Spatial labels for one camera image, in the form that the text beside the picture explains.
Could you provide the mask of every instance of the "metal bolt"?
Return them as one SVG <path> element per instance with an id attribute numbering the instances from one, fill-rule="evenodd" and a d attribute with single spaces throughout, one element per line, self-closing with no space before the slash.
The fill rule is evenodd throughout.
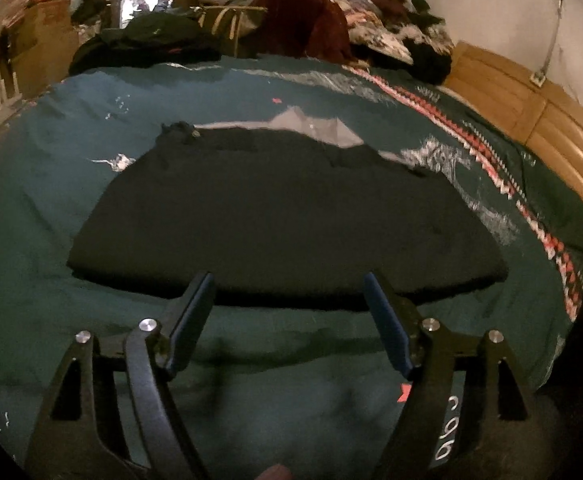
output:
<path id="1" fill-rule="evenodd" d="M 441 327 L 441 322 L 433 317 L 428 317 L 427 319 L 423 320 L 423 328 L 427 330 L 427 332 L 436 332 Z"/>
<path id="2" fill-rule="evenodd" d="M 502 332 L 500 332 L 500 330 L 490 330 L 489 340 L 492 343 L 502 343 L 505 340 L 505 336 Z"/>
<path id="3" fill-rule="evenodd" d="M 91 332 L 89 330 L 81 330 L 76 334 L 76 342 L 84 345 L 91 339 Z"/>
<path id="4" fill-rule="evenodd" d="M 143 319 L 139 324 L 138 328 L 140 328 L 143 332 L 151 332 L 158 326 L 158 321 L 148 317 L 147 319 Z"/>

